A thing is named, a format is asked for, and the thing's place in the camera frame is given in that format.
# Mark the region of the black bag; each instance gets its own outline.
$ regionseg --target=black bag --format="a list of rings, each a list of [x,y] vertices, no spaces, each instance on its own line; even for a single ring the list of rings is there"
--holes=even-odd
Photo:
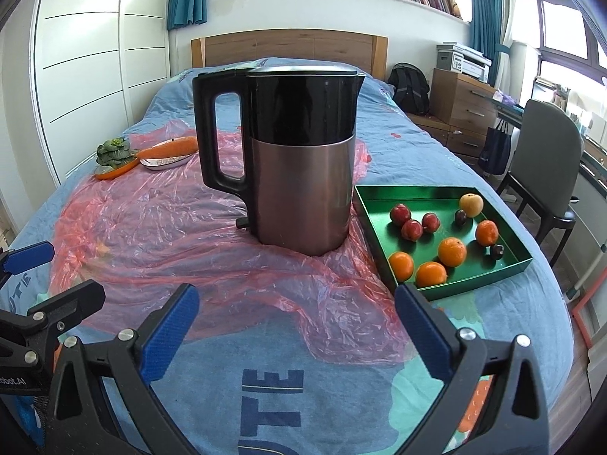
[[[510,159],[510,143],[508,123],[504,120],[501,120],[496,128],[487,130],[485,145],[478,156],[478,165],[483,171],[497,176],[504,174]]]
[[[405,113],[427,115],[430,110],[430,87],[423,72],[409,63],[397,63],[388,83],[396,88],[394,102]]]

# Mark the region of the green tray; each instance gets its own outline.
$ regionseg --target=green tray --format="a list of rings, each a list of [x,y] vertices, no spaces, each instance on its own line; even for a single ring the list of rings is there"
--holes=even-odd
[[[392,253],[399,250],[409,253],[417,271],[426,261],[438,261],[438,244],[450,236],[463,241],[468,256],[461,266],[447,268],[447,282],[420,289],[430,301],[493,284],[523,271],[531,263],[532,257],[523,242],[484,197],[483,212],[479,216],[469,219],[463,227],[455,225],[453,216],[459,209],[460,197],[466,193],[480,195],[475,188],[465,187],[359,185],[354,188],[354,208],[379,276],[392,293],[399,284],[388,264]],[[399,203],[407,205],[413,219],[420,222],[425,213],[434,212],[441,220],[441,227],[434,234],[424,234],[416,243],[404,240],[400,228],[390,221],[390,210]],[[504,246],[504,257],[497,262],[489,256],[489,249],[481,247],[474,238],[477,224],[485,219],[496,223],[500,231],[498,244]],[[414,281],[415,273],[407,282]]]

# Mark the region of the printer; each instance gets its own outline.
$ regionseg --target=printer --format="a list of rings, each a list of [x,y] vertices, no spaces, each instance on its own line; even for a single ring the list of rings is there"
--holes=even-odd
[[[453,42],[436,45],[436,51],[436,68],[465,73],[481,82],[488,82],[491,60],[480,51]]]

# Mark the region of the kettle handle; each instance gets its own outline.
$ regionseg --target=kettle handle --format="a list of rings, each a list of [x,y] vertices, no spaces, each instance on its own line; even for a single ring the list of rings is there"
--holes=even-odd
[[[250,184],[247,179],[248,159],[248,93],[247,77],[235,70],[226,70],[214,74],[201,74],[192,80],[193,109],[198,137],[198,154],[204,184],[209,188],[236,195],[250,207]],[[219,165],[219,150],[217,146],[217,123],[215,120],[215,100],[217,96],[226,93],[236,93],[241,99],[242,144],[244,153],[245,174],[242,177],[224,174]]]

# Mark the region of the black kettle top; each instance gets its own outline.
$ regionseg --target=black kettle top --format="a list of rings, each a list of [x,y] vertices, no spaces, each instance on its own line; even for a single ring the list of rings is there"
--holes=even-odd
[[[354,135],[365,75],[350,65],[261,66],[247,71],[250,135],[279,145],[328,145]]]

